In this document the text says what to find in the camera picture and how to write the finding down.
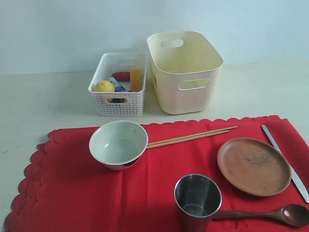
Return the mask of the yellow cheese wedge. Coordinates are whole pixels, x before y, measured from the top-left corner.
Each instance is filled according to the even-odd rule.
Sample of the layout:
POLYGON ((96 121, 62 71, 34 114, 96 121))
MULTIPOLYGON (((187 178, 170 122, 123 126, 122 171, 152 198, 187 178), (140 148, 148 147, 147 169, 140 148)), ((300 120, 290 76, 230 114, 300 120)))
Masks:
POLYGON ((130 85, 131 91, 138 92, 141 89, 141 74, 140 68, 131 68, 130 70, 130 85))

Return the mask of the blue white milk carton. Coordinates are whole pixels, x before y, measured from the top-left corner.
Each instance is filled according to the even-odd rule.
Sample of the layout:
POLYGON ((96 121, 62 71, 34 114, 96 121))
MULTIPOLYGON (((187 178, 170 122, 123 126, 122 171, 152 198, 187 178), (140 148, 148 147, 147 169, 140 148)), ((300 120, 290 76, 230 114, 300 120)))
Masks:
MULTIPOLYGON (((128 92, 114 77, 108 78, 107 81, 111 82, 115 87, 115 92, 128 92)), ((109 103, 126 103, 127 99, 113 98, 108 99, 109 103)))

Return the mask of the red sausage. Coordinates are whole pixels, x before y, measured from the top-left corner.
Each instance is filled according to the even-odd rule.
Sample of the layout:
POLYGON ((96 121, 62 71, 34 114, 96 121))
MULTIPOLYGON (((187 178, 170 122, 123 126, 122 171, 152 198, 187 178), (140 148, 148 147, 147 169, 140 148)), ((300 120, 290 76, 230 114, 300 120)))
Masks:
POLYGON ((112 77, 117 81, 130 81, 130 72, 115 72, 112 77))

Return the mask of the yellow lemon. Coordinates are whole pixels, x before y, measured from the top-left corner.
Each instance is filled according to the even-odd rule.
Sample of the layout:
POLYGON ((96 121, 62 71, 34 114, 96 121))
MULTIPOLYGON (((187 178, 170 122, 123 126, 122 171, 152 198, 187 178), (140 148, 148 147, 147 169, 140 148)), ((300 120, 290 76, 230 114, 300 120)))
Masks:
POLYGON ((109 81, 99 81, 93 89, 94 92, 115 92, 115 86, 109 81))

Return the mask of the stainless steel cup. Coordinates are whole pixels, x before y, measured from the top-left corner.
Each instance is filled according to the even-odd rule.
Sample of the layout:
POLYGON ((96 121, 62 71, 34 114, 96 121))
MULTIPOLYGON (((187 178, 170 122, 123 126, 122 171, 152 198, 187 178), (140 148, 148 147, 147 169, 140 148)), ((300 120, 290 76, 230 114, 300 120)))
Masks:
POLYGON ((187 174, 174 188, 180 224, 186 232, 204 232, 222 205, 218 185, 208 176, 187 174))

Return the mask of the upper wooden chopstick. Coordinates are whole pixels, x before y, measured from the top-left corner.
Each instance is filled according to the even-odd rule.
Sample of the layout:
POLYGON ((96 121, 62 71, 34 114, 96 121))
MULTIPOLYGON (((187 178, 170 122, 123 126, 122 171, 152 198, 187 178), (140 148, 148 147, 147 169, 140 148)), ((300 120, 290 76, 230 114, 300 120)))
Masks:
POLYGON ((210 130, 210 131, 190 134, 190 135, 186 135, 186 136, 166 139, 166 140, 162 140, 162 141, 156 141, 156 142, 149 143, 148 146, 158 145, 158 144, 161 144, 161 143, 168 143, 168 142, 172 142, 172 141, 176 141, 176 140, 183 140, 183 139, 193 138, 193 137, 202 136, 202 135, 213 134, 213 133, 217 133, 217 132, 228 131, 229 129, 235 129, 237 127, 238 126, 232 126, 232 127, 222 128, 222 129, 210 130))

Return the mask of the wooden chopstick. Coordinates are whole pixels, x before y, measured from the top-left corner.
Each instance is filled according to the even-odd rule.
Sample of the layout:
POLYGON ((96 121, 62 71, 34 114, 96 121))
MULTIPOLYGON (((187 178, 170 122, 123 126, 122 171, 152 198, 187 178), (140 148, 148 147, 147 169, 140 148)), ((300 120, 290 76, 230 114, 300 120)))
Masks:
POLYGON ((197 135, 197 136, 193 136, 193 137, 190 137, 190 138, 177 139, 177 140, 170 141, 170 142, 162 142, 162 143, 158 143, 158 144, 155 144, 155 145, 149 145, 149 146, 147 146, 147 149, 161 147, 161 146, 165 146, 165 145, 172 145, 172 144, 177 144, 177 143, 182 143, 182 142, 187 142, 187 141, 191 141, 191 140, 194 140, 194 139, 210 137, 210 136, 214 136, 214 135, 218 135, 218 134, 222 134, 222 133, 227 133, 227 132, 229 132, 229 130, 213 132, 213 133, 206 134, 206 135, 197 135))
POLYGON ((168 143, 168 142, 172 142, 172 141, 176 141, 176 140, 183 140, 183 139, 193 138, 193 137, 202 136, 202 135, 213 134, 213 133, 217 133, 217 132, 228 131, 229 129, 235 129, 237 127, 238 126, 232 126, 232 127, 222 128, 222 129, 210 130, 210 131, 190 134, 190 135, 186 135, 186 136, 166 139, 166 140, 162 140, 162 141, 156 141, 156 142, 149 143, 148 146, 158 145, 158 144, 161 144, 161 143, 168 143))

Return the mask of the lower wooden chopstick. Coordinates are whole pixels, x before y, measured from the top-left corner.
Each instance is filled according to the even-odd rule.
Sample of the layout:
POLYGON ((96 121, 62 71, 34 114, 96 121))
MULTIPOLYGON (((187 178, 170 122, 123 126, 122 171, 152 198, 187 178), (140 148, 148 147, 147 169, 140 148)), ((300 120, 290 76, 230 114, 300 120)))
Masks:
POLYGON ((218 135, 218 134, 222 134, 222 133, 227 133, 227 132, 229 132, 229 130, 213 132, 213 133, 206 134, 206 135, 197 135, 197 136, 193 136, 193 137, 190 137, 190 138, 177 139, 177 140, 170 141, 170 142, 162 142, 162 143, 158 143, 158 144, 155 144, 155 145, 149 145, 149 146, 147 146, 147 149, 161 147, 161 146, 165 146, 165 145, 172 145, 172 144, 177 144, 177 143, 182 143, 182 142, 187 142, 187 141, 191 141, 191 140, 194 140, 194 139, 210 137, 210 136, 214 136, 214 135, 218 135))

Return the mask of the white perforated plastic basket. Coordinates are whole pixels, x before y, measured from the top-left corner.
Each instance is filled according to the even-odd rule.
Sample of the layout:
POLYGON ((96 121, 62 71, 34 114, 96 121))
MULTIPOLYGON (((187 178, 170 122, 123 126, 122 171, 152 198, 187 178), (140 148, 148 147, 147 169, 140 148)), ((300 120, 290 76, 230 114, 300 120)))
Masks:
POLYGON ((93 78, 89 84, 90 92, 100 116, 140 116, 146 89, 147 55, 143 53, 105 53, 101 56, 93 78), (130 82, 119 81, 127 92, 95 92, 99 81, 112 77, 113 73, 130 72, 132 68, 141 69, 141 89, 131 92, 130 82))

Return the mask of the white ceramic bowl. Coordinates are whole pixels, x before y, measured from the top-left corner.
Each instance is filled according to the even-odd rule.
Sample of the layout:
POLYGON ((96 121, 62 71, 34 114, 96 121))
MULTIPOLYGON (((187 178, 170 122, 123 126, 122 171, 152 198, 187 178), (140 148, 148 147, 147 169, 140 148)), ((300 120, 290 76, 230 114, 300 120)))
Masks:
POLYGON ((133 166, 146 150, 148 134, 132 121, 118 120, 98 128, 89 140, 92 157, 111 170, 133 166))

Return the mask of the cream plastic bin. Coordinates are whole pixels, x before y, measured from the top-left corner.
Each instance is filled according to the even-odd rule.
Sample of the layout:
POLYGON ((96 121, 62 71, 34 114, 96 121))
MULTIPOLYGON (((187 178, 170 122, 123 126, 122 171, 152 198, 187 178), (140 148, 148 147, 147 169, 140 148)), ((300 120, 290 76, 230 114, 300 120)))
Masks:
POLYGON ((212 102, 223 58, 195 31, 147 38, 152 83, 160 108, 172 115, 204 111, 212 102))

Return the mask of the brown wooden plate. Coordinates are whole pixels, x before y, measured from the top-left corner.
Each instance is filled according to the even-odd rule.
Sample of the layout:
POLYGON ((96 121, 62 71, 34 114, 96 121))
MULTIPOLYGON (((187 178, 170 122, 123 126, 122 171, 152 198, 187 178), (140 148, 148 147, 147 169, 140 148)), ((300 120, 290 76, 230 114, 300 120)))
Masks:
POLYGON ((268 197, 287 189, 292 179, 285 157, 253 138, 234 138, 218 150, 217 164, 225 179, 250 195, 268 197))

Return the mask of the dark wooden spoon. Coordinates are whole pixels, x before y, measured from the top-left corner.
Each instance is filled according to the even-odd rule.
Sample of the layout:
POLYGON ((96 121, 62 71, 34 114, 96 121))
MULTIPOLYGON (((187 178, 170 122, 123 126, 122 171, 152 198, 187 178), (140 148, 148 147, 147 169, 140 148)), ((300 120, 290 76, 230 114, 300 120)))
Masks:
POLYGON ((218 211, 214 220, 235 218, 270 218, 294 227, 304 227, 309 224, 309 209, 299 204, 288 204, 270 212, 251 211, 218 211))

